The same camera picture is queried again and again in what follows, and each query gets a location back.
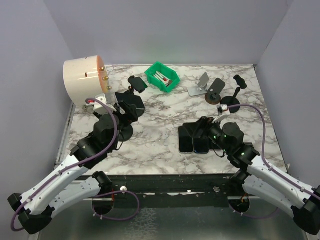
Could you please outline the black phone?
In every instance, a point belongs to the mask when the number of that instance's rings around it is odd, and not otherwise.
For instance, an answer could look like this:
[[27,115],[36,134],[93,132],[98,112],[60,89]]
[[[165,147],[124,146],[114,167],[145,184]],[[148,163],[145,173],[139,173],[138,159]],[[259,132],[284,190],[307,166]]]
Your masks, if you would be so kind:
[[193,139],[193,151],[196,154],[209,153],[209,140],[207,137]]

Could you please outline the black round base phone stand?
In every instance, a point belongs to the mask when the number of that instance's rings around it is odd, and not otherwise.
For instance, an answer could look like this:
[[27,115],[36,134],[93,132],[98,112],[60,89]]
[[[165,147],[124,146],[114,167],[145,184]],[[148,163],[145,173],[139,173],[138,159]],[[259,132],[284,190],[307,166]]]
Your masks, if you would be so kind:
[[241,90],[245,90],[248,85],[246,84],[246,81],[240,76],[240,75],[235,75],[233,79],[236,81],[238,87],[236,88],[234,94],[232,96],[225,96],[224,98],[221,99],[220,103],[222,105],[238,105],[240,102],[237,99],[238,94],[240,93]]

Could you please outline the purple case phone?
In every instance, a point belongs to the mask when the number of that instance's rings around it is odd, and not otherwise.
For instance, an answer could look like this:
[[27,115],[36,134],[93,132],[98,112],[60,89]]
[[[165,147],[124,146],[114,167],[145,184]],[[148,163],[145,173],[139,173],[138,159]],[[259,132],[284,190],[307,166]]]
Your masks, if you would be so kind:
[[208,145],[210,150],[221,151],[222,149],[210,139],[208,140]]

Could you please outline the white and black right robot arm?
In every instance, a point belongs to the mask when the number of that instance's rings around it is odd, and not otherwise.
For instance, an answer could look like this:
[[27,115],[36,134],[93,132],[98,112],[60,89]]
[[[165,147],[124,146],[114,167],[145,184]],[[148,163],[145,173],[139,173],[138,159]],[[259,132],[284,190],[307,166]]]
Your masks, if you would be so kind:
[[310,235],[320,233],[320,189],[283,172],[244,142],[244,133],[235,122],[223,126],[213,118],[201,117],[183,126],[193,138],[207,137],[238,168],[229,189],[240,196],[244,192],[276,206],[293,218]]

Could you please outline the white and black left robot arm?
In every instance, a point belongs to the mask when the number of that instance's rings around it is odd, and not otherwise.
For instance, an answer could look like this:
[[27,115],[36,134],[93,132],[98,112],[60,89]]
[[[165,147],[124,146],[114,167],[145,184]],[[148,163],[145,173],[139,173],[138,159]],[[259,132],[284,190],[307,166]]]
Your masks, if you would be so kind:
[[98,103],[106,113],[99,117],[93,131],[81,139],[65,160],[45,179],[24,193],[13,193],[8,202],[14,210],[10,227],[14,232],[15,220],[21,224],[20,230],[30,235],[46,228],[53,218],[64,210],[87,198],[103,198],[119,193],[110,178],[103,171],[96,171],[79,184],[73,184],[105,160],[109,153],[117,149],[119,135],[125,127],[138,121],[136,106],[120,101],[112,111],[106,104],[95,98],[87,103]]

